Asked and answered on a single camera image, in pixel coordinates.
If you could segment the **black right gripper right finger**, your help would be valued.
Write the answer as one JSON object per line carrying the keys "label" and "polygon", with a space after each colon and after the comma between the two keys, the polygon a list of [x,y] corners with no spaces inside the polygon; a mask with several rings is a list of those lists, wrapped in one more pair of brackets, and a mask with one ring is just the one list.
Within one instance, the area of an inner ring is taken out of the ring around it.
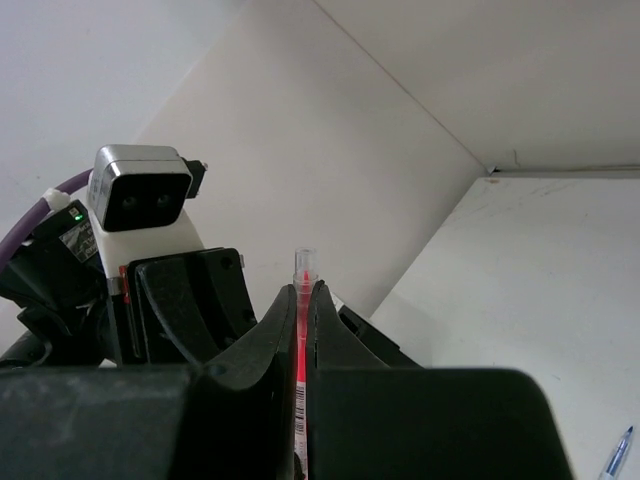
{"label": "black right gripper right finger", "polygon": [[393,368],[340,320],[318,283],[307,338],[314,479],[568,479],[546,396],[504,368]]}

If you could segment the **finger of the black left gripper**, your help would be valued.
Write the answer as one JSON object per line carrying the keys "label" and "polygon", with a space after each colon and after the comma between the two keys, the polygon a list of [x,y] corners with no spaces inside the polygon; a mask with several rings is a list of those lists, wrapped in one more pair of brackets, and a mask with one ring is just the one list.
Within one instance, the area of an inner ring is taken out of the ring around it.
{"label": "finger of the black left gripper", "polygon": [[336,294],[332,294],[331,298],[342,323],[382,362],[392,368],[419,368],[395,342],[347,306]]}

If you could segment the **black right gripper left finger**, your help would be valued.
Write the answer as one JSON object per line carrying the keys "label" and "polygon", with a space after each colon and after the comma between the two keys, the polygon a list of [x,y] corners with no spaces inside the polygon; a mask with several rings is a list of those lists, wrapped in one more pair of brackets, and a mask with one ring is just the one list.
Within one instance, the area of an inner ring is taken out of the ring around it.
{"label": "black right gripper left finger", "polygon": [[5,479],[290,479],[296,295],[197,365],[1,377]]}

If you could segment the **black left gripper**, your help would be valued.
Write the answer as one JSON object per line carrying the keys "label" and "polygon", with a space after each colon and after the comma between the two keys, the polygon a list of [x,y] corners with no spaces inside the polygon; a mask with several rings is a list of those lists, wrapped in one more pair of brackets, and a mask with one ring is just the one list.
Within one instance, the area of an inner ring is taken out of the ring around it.
{"label": "black left gripper", "polygon": [[201,365],[250,329],[232,248],[132,261],[116,279],[111,293],[80,201],[48,215],[1,272],[1,295],[28,330],[2,366]]}

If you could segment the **pink red marker pen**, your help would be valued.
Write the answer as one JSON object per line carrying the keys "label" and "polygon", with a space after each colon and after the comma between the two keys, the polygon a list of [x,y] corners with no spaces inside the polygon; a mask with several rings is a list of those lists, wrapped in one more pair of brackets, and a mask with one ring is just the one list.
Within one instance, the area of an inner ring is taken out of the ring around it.
{"label": "pink red marker pen", "polygon": [[309,305],[318,279],[317,252],[302,247],[295,252],[293,285],[296,291],[297,368],[294,417],[294,454],[302,479],[308,478],[306,340]]}

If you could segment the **blue ballpoint pen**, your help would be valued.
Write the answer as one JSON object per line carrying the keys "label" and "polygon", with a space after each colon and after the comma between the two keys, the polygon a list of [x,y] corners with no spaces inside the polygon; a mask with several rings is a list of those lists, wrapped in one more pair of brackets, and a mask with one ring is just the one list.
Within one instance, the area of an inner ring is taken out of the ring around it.
{"label": "blue ballpoint pen", "polygon": [[614,450],[609,455],[602,468],[599,480],[616,480],[622,471],[627,455],[631,449],[634,436],[634,426],[630,426],[620,437]]}

